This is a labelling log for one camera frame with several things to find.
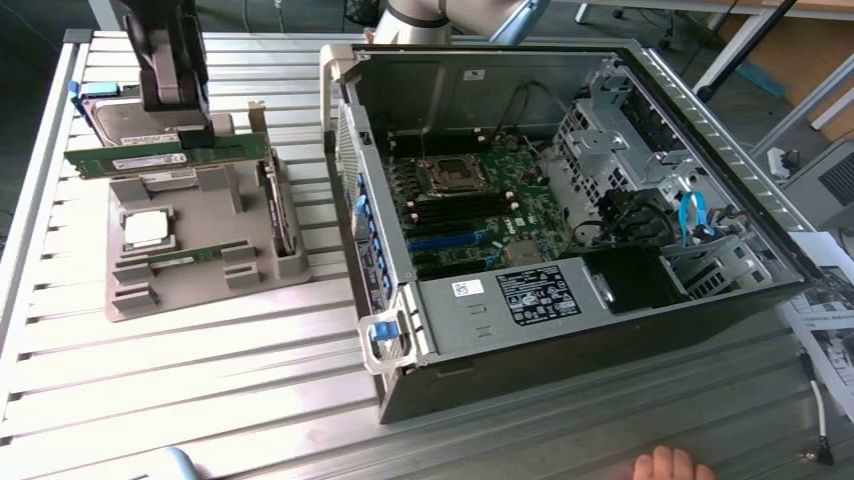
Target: person's finger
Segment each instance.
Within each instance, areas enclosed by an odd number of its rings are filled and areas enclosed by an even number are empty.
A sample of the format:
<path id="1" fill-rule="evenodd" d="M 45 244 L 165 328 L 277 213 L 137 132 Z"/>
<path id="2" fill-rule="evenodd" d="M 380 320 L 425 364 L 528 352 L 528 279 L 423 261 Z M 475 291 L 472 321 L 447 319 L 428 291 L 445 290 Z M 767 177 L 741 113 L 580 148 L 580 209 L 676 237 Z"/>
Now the person's finger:
<path id="1" fill-rule="evenodd" d="M 715 480 L 715 472 L 705 465 L 696 465 L 693 480 Z"/>
<path id="2" fill-rule="evenodd" d="M 693 461 L 691 455 L 677 448 L 672 451 L 672 478 L 675 480 L 693 480 Z"/>
<path id="3" fill-rule="evenodd" d="M 672 451 L 663 445 L 652 450 L 652 475 L 655 478 L 672 478 Z"/>
<path id="4" fill-rule="evenodd" d="M 652 479 L 652 457 L 643 454 L 635 460 L 635 473 L 631 476 L 631 480 L 651 480 Z"/>

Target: aluminum slotted table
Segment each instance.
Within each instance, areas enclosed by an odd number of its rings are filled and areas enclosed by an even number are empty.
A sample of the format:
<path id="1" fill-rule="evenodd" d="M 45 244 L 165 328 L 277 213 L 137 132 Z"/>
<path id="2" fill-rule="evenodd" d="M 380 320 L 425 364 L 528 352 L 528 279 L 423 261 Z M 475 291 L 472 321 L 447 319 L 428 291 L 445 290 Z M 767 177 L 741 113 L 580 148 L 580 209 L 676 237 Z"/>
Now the aluminum slotted table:
<path id="1" fill-rule="evenodd" d="M 134 83 L 137 68 L 124 34 L 68 38 L 0 269 L 1 478 L 129 479 L 149 451 L 177 445 L 205 478 L 592 480 L 628 478 L 633 457 L 660 442 L 723 479 L 854 475 L 854 428 L 836 413 L 840 465 L 796 457 L 815 438 L 815 406 L 772 314 L 672 354 L 380 426 L 318 127 L 317 50 L 360 38 L 205 39 L 212 110 L 246 129 L 246 102 L 266 104 L 313 280 L 105 320 L 108 188 L 62 159 L 66 147 L 97 144 L 65 84 Z"/>

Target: blue ram slot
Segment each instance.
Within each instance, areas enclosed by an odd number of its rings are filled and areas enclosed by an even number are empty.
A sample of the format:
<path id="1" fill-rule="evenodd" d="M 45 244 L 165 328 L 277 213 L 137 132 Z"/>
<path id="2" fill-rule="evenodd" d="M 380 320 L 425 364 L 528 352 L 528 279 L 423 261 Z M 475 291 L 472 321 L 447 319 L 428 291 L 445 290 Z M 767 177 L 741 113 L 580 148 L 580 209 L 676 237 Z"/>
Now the blue ram slot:
<path id="1" fill-rule="evenodd" d="M 479 232 L 452 235 L 449 237 L 428 238 L 425 240 L 412 240 L 409 250 L 413 252 L 421 250 L 435 250 L 437 248 L 460 247 L 463 245 L 476 245 L 480 243 L 481 235 Z"/>

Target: paper document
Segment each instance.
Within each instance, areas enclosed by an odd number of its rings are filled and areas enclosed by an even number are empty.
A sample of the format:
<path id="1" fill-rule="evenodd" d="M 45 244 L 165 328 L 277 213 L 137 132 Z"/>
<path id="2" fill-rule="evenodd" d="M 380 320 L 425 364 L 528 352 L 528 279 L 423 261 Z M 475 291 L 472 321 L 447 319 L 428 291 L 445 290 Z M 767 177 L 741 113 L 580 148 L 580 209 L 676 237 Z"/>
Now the paper document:
<path id="1" fill-rule="evenodd" d="M 854 420 L 854 261 L 827 232 L 792 233 L 823 279 L 776 308 L 803 344 L 815 370 Z"/>

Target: warning label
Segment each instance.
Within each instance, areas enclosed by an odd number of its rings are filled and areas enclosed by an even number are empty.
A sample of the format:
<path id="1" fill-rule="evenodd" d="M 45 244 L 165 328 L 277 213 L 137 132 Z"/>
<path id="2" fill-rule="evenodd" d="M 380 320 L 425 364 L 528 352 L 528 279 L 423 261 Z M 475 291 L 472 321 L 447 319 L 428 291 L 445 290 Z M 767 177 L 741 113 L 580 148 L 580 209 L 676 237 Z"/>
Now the warning label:
<path id="1" fill-rule="evenodd" d="M 556 265 L 496 278 L 517 325 L 531 325 L 581 313 Z"/>

